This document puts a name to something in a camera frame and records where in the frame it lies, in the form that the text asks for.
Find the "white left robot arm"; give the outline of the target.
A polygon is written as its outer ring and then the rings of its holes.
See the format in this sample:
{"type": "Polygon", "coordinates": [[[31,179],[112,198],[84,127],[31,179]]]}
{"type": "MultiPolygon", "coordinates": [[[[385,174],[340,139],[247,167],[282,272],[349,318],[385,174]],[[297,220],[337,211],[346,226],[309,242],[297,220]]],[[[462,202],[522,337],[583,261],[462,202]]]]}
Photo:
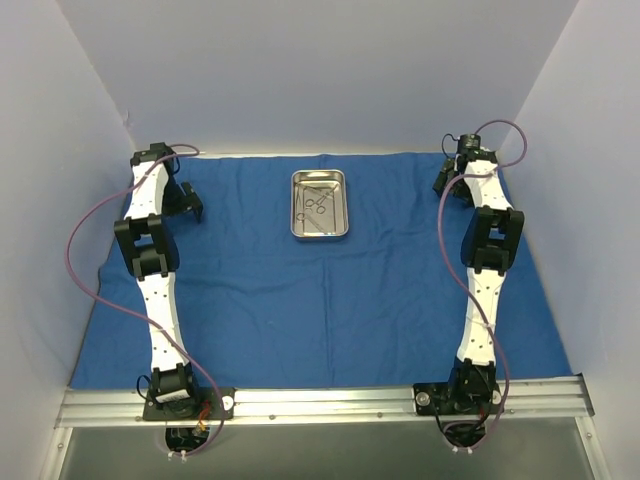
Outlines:
{"type": "Polygon", "coordinates": [[[145,398],[179,419],[241,387],[354,387],[442,376],[436,199],[416,155],[196,164],[156,143],[131,159],[114,225],[151,338],[145,398]]]}

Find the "stainless steel instrument tray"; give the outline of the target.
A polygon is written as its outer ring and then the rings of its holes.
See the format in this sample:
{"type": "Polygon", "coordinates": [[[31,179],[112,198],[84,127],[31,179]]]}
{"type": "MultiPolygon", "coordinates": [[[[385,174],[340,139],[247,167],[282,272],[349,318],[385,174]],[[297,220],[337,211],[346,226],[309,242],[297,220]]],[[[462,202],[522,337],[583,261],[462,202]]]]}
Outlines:
{"type": "Polygon", "coordinates": [[[347,182],[337,169],[291,176],[290,231],[298,241],[334,241],[349,232],[347,182]]]}

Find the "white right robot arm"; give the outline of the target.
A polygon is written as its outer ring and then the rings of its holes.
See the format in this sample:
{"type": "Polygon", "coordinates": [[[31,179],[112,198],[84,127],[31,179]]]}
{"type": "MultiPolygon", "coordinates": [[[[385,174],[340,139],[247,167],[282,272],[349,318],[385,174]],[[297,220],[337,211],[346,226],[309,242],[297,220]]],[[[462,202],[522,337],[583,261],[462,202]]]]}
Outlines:
{"type": "Polygon", "coordinates": [[[473,147],[445,161],[434,185],[440,196],[437,235],[443,259],[467,298],[465,324],[444,400],[464,413],[479,400],[490,402],[496,389],[495,325],[501,289],[520,243],[525,216],[514,209],[498,175],[496,153],[473,147]],[[461,198],[473,215],[461,243],[467,281],[455,273],[446,253],[443,216],[446,199],[461,198]]]}

